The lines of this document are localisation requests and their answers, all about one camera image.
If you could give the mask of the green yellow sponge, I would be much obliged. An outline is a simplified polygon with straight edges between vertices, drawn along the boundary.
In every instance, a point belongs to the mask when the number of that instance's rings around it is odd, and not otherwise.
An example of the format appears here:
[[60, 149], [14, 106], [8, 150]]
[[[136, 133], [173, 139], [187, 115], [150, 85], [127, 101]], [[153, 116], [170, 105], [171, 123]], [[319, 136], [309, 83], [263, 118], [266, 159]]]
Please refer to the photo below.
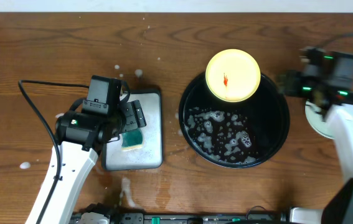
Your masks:
[[142, 148], [144, 139], [140, 129], [125, 132], [121, 136], [123, 138], [123, 142], [121, 145], [121, 149], [123, 151], [130, 151]]

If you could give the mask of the light blue plate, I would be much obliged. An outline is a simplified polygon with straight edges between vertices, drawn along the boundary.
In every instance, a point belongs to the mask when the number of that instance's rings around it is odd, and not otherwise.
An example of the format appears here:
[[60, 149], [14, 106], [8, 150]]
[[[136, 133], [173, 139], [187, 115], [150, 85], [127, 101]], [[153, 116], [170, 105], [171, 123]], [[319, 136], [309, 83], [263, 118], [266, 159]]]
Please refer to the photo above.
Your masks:
[[330, 130], [328, 130], [327, 124], [323, 120], [323, 116], [320, 112], [320, 107], [316, 106], [314, 103], [311, 103], [309, 100], [305, 102], [305, 115], [310, 126], [321, 136], [328, 139], [333, 139], [333, 136]]

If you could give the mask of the yellow plate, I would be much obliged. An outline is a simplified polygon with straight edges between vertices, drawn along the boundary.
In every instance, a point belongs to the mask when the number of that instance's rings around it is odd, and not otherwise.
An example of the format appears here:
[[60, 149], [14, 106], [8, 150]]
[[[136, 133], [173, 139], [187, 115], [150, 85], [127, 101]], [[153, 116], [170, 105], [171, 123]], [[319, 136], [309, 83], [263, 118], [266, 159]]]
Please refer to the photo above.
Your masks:
[[236, 103], [247, 100], [259, 87], [261, 72], [247, 52], [227, 49], [215, 54], [207, 64], [205, 80], [217, 98]]

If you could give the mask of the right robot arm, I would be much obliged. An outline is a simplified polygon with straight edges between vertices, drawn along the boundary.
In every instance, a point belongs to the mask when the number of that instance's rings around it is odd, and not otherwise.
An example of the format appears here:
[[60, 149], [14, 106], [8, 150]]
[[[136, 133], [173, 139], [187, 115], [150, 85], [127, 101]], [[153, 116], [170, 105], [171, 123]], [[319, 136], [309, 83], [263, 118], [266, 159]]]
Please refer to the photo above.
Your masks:
[[302, 98], [311, 127], [332, 139], [344, 185], [324, 209], [292, 208], [289, 223], [353, 223], [353, 54], [306, 47], [302, 71], [282, 76], [281, 92]]

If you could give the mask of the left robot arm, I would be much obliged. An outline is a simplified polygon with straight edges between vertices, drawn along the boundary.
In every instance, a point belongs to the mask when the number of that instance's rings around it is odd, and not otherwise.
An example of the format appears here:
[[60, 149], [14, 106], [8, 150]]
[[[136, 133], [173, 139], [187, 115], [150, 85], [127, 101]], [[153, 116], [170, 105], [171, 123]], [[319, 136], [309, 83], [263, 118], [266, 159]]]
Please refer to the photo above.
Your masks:
[[68, 111], [60, 120], [58, 133], [65, 140], [54, 142], [49, 169], [35, 200], [27, 223], [67, 223], [88, 174], [96, 164], [100, 151], [131, 151], [143, 146], [141, 128], [144, 113], [138, 100], [122, 105], [121, 117], [126, 121], [119, 129], [101, 117]]

